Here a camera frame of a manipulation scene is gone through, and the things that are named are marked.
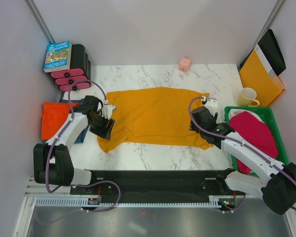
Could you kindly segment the mustard yellow t shirt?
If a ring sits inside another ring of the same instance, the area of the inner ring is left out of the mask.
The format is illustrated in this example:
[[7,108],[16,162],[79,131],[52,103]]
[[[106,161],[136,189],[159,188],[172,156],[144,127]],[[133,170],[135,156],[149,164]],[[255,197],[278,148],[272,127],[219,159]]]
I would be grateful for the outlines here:
[[116,106],[110,140],[98,138],[102,151],[108,153],[122,143],[192,146],[203,150],[212,145],[189,129],[189,109],[201,107],[195,97],[206,96],[187,89],[156,87],[114,91],[108,102]]

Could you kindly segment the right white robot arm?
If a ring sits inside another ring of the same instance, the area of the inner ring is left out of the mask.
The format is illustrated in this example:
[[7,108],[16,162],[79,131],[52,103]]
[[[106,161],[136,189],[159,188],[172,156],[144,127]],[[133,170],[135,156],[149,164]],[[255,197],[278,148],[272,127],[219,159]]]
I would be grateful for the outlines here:
[[296,204],[296,165],[275,160],[246,141],[228,124],[217,123],[206,107],[189,109],[190,130],[209,144],[238,158],[256,176],[231,171],[216,182],[217,191],[240,191],[260,198],[275,213],[283,215]]

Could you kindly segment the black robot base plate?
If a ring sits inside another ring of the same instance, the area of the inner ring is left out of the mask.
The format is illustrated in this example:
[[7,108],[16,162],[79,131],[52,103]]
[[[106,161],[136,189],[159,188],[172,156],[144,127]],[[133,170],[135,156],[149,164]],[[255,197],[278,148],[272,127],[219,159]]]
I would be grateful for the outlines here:
[[92,171],[91,183],[105,184],[90,188],[71,188],[72,195],[100,195],[103,203],[153,204],[200,203],[210,196],[241,195],[230,190],[223,180],[226,170],[98,170]]

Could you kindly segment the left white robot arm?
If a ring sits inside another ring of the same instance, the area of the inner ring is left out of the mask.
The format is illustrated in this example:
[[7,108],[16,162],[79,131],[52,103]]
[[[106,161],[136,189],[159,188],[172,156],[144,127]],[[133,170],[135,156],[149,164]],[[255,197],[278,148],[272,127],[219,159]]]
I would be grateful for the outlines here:
[[94,194],[98,190],[98,181],[91,178],[91,171],[74,168],[70,149],[87,127],[98,137],[110,140],[115,123],[111,117],[116,106],[95,96],[86,96],[77,106],[69,102],[69,106],[70,113],[55,135],[44,144],[36,144],[33,149],[34,180],[47,187],[50,184],[81,185],[87,194]]

